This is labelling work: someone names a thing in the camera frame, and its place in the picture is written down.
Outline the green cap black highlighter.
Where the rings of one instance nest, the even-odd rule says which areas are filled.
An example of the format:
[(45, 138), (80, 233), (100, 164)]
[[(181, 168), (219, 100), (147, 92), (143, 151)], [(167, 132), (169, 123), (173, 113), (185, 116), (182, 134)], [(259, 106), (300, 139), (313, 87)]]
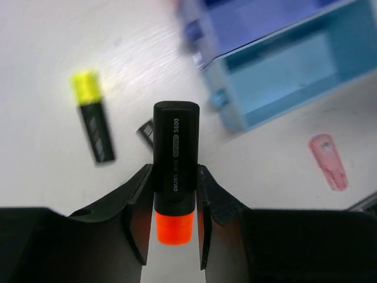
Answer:
[(153, 149), (153, 127), (154, 123), (152, 119), (149, 119), (142, 126), (138, 128), (136, 133), (140, 136), (142, 141), (152, 150)]

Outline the orange cap black highlighter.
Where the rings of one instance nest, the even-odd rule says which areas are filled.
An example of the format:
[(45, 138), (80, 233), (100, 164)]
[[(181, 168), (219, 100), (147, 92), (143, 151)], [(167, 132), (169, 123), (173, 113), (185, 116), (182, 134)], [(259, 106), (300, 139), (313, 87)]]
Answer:
[(153, 188), (157, 239), (191, 241), (196, 208), (200, 107), (189, 101), (154, 105)]

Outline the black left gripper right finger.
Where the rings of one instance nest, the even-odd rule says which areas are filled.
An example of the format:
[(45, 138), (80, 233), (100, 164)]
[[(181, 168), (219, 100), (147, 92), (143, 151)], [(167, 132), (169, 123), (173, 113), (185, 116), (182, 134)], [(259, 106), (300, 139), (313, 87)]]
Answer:
[(376, 216), (252, 209), (198, 171), (200, 268), (207, 282), (375, 282)]

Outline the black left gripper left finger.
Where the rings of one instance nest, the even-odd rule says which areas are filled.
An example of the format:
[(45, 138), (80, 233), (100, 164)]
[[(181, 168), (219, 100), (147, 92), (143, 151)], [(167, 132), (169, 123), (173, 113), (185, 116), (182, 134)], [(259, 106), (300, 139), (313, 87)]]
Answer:
[(48, 208), (1, 209), (2, 282), (139, 282), (147, 262), (152, 167), (64, 216)]

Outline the yellow cap black highlighter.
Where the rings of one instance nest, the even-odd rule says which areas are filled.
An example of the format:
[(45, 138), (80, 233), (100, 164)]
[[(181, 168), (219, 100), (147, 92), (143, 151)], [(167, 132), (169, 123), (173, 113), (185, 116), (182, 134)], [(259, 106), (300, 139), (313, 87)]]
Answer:
[(115, 161), (97, 73), (90, 70), (77, 72), (72, 75), (71, 84), (95, 162)]

